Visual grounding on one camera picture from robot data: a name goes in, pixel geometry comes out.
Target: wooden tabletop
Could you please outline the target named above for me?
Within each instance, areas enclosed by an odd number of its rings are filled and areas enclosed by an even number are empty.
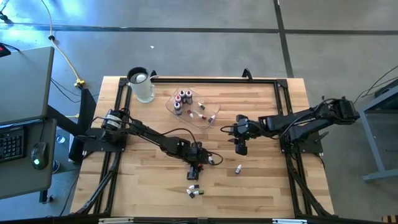
[[[113,108],[119,78],[104,77],[95,116],[105,116]],[[293,111],[308,109],[303,79],[287,80]],[[221,104],[212,127],[206,130],[196,128],[181,122],[166,109],[166,101],[182,86]],[[220,153],[224,162],[219,166],[205,165],[199,181],[189,181],[186,179],[188,164],[166,156],[157,146],[137,136],[129,136],[119,167],[113,217],[294,217],[285,157],[280,153],[279,142],[269,138],[252,139],[247,141],[248,155],[240,156],[235,153],[234,144],[227,141],[231,136],[220,131],[220,127],[232,125],[237,114],[253,120],[258,116],[277,114],[272,85],[157,83],[155,92],[156,98],[149,104],[142,104],[132,96],[132,117],[160,133],[187,128],[204,148]],[[101,122],[94,122],[93,127],[100,127]],[[169,136],[191,141],[190,135],[184,131],[170,133]],[[103,152],[95,152],[83,161],[71,212],[81,208],[98,185],[103,157]],[[242,164],[242,170],[236,175],[234,172],[239,164]],[[303,164],[309,189],[324,208],[333,213],[321,161],[312,154],[303,154]],[[191,199],[186,189],[192,184],[200,184],[205,194]],[[304,211],[299,190],[298,195]],[[108,187],[102,208],[107,197]]]

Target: clear plastic container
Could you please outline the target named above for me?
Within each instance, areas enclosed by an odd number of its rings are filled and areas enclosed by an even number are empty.
[[[174,110],[174,103],[175,103],[175,97],[180,93],[181,90],[183,90],[185,93],[187,91],[190,91],[192,93],[192,104],[182,103],[181,104],[182,114],[177,115]],[[205,106],[205,109],[204,110],[201,109],[198,103],[201,103],[203,106]],[[184,121],[198,128],[206,129],[210,127],[210,125],[212,124],[209,123],[209,119],[213,115],[215,115],[215,119],[217,118],[217,114],[220,111],[221,106],[219,103],[214,102],[204,96],[201,96],[199,93],[189,88],[178,88],[172,94],[170,99],[166,102],[166,108],[178,118],[183,119]],[[188,110],[191,110],[191,112],[193,113],[193,118],[189,116]],[[206,119],[200,118],[198,113],[202,114],[203,116],[206,116]]]

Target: black keyboard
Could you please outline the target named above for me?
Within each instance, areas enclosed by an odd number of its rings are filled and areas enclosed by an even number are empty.
[[[24,156],[24,127],[0,129],[0,162]]]

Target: gray floor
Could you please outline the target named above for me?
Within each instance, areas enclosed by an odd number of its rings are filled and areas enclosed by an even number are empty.
[[[46,2],[54,24],[60,25],[278,28],[272,0]],[[286,29],[398,29],[394,13],[398,3],[394,0],[279,2]],[[4,13],[15,23],[49,23],[40,1],[11,0]],[[48,33],[2,28],[0,41],[31,49],[50,45]],[[98,93],[102,76],[125,75],[135,66],[155,69],[159,75],[238,77],[248,67],[255,77],[286,77],[279,34],[57,31],[55,36],[93,94]],[[397,65],[397,41],[397,35],[287,35],[294,77],[305,79],[313,105],[322,95],[345,95],[354,100]],[[386,80],[396,76],[393,72]],[[59,53],[55,54],[53,78],[76,91],[72,87],[75,77]],[[361,99],[356,106],[360,108],[369,100]],[[50,104],[64,114],[73,115],[79,109],[53,87]],[[396,214],[398,177],[370,183],[361,180],[362,175],[376,171],[361,121],[351,126],[332,126],[328,131],[323,147],[336,214],[365,220]],[[66,146],[57,146],[56,150],[58,159],[65,158]],[[396,165],[398,153],[388,157],[388,162]],[[64,170],[74,169],[67,166]],[[50,194],[56,199],[52,204],[38,204],[38,193],[1,200],[0,220],[59,215],[75,176],[76,171],[54,175]],[[15,206],[29,212],[13,212]]]

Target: computer mouse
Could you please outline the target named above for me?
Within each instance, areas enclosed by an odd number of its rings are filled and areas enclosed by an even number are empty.
[[[41,170],[49,164],[49,150],[45,142],[38,142],[30,152],[30,159],[35,169]]]

